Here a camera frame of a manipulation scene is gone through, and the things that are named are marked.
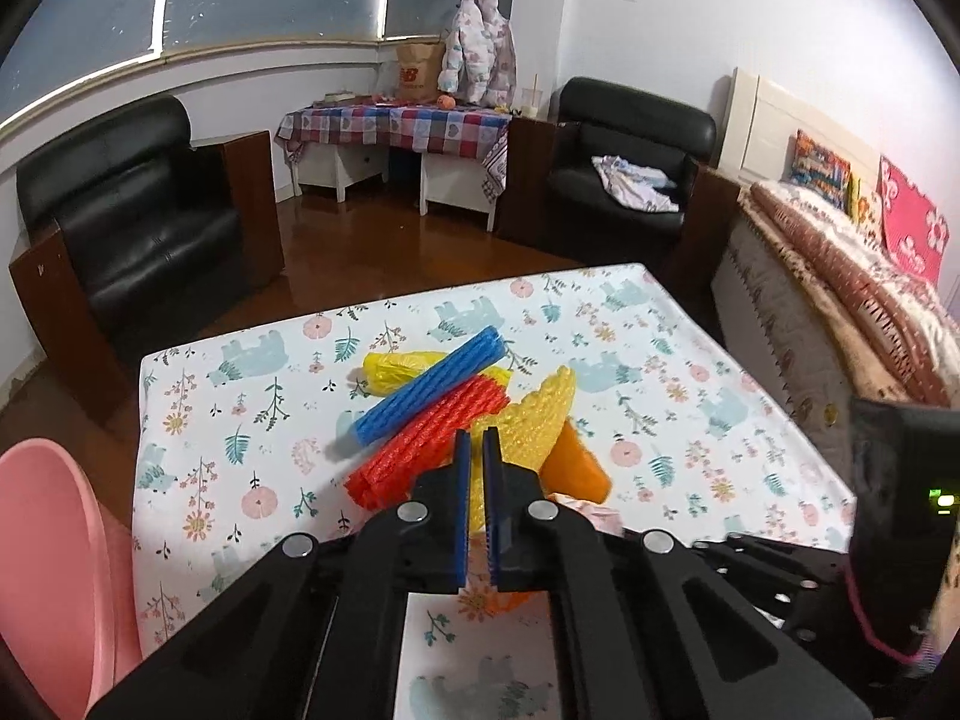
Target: brown paper bag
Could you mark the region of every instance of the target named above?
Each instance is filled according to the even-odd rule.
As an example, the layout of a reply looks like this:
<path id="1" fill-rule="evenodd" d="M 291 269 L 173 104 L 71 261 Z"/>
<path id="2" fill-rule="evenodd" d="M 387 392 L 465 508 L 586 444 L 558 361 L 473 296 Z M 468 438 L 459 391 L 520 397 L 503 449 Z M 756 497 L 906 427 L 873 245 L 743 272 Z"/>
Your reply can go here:
<path id="1" fill-rule="evenodd" d="M 443 66 L 444 43 L 403 43 L 397 46 L 400 87 L 397 98 L 411 103 L 435 103 L 440 96 L 437 79 Z"/>

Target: pink floral pillow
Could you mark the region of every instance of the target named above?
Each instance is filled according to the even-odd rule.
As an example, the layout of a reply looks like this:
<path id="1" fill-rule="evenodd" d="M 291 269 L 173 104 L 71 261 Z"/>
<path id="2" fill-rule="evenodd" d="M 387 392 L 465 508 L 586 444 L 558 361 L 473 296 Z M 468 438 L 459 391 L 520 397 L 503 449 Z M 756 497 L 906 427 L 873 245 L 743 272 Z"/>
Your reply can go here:
<path id="1" fill-rule="evenodd" d="M 880 157 L 877 192 L 883 199 L 883 234 L 891 259 L 936 287 L 950 239 L 947 220 L 886 157 Z"/>

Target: pink cable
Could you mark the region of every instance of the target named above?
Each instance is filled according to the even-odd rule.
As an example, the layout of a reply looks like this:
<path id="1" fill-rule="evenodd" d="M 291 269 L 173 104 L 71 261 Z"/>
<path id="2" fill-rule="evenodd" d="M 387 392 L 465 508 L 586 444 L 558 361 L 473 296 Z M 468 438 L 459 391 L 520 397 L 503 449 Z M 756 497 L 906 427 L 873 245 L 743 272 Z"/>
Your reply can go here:
<path id="1" fill-rule="evenodd" d="M 923 660 L 923 647 L 915 652 L 913 655 L 904 655 L 898 650 L 895 650 L 893 647 L 890 647 L 884 644 L 877 637 L 877 634 L 874 633 L 874 627 L 870 624 L 870 620 L 867 619 L 867 613 L 863 608 L 863 605 L 860 603 L 860 593 L 856 588 L 856 578 L 853 576 L 853 567 L 850 565 L 850 560 L 846 560 L 844 563 L 844 576 L 847 580 L 847 597 L 850 599 L 850 606 L 853 609 L 853 616 L 856 617 L 856 621 L 860 624 L 860 631 L 863 634 L 867 644 L 872 648 L 877 650 L 880 653 L 883 653 L 888 658 L 894 659 L 898 664 L 904 666 L 912 666 L 918 664 Z"/>

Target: plaid tablecloth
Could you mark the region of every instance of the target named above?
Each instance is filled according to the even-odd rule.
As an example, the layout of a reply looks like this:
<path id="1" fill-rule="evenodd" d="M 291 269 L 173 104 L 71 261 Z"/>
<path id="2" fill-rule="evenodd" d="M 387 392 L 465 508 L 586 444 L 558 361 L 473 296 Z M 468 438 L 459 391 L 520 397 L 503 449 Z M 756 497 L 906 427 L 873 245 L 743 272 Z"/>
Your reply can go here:
<path id="1" fill-rule="evenodd" d="M 288 113 L 277 127 L 277 143 L 287 160 L 296 162 L 304 143 L 344 143 L 355 146 L 396 146 L 408 151 L 449 154 L 484 161 L 498 143 L 496 159 L 486 165 L 491 188 L 506 187 L 508 114 L 457 108 L 443 111 L 425 106 L 347 105 L 304 108 Z"/>

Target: floral patterned tablecloth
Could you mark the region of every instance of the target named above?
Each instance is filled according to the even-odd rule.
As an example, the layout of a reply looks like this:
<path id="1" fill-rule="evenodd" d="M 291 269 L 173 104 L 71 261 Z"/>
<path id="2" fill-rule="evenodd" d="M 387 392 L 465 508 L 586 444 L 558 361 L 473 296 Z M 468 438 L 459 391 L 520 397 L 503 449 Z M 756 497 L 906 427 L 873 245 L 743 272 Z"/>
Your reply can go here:
<path id="1" fill-rule="evenodd" d="M 853 500 L 773 400 L 642 266 L 541 274 L 380 300 L 167 349 L 141 365 L 133 572 L 144 655 L 287 533 L 365 513 L 336 442 L 376 400 L 368 351 L 450 350 L 487 325 L 509 394 L 558 365 L 571 418 L 624 524 L 686 543 L 731 531 L 841 549 Z M 459 596 L 411 596 L 395 716 L 559 718 L 545 596 L 512 608 L 472 538 Z"/>

